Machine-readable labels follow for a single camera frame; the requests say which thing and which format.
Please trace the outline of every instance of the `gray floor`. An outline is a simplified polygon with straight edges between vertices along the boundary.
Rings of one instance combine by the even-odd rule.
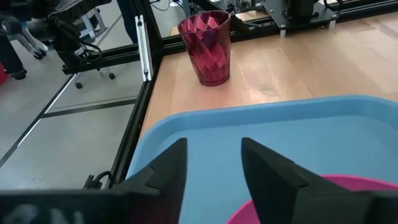
[[[155,3],[166,8],[168,0]],[[109,28],[97,38],[102,50],[131,44],[116,0],[100,6]],[[165,12],[154,9],[162,37],[184,19],[180,7]],[[12,42],[27,78],[8,79],[0,85],[0,158],[33,122],[69,76],[55,52],[36,60],[18,42]],[[116,79],[97,71],[79,74],[83,88],[66,87],[48,113],[74,110],[121,100],[135,99],[142,85],[140,62],[113,66]],[[16,150],[0,164],[0,189],[79,189],[89,174],[110,170],[134,105],[86,111],[41,119]]]
[[[0,189],[83,187],[112,166],[133,107],[42,119],[0,169]]]

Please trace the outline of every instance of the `chair wheel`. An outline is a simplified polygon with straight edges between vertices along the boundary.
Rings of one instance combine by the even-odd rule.
[[[110,73],[110,74],[109,74],[109,78],[110,78],[110,79],[115,79],[116,76],[115,76],[113,73]]]
[[[47,52],[44,49],[39,48],[39,51],[43,57],[47,56]]]
[[[43,55],[41,52],[39,51],[33,51],[33,57],[35,57],[37,60],[42,60],[43,59]]]
[[[83,85],[81,83],[75,83],[76,88],[81,89],[83,88]]]

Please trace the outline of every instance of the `tray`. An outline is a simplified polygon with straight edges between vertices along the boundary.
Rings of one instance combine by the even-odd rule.
[[[250,199],[240,142],[250,137],[319,175],[398,183],[398,104],[336,96],[170,116],[139,141],[127,177],[178,138],[188,139],[180,223],[225,223]]]

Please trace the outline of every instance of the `cup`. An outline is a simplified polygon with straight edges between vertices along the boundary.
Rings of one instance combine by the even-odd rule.
[[[217,86],[229,79],[231,16],[224,11],[205,11],[184,19],[178,31],[199,79]]]

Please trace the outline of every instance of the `wooden table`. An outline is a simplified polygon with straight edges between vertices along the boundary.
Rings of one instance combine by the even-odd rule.
[[[183,111],[331,95],[398,100],[398,13],[232,44],[231,78],[200,85],[187,53],[166,56],[142,133]]]

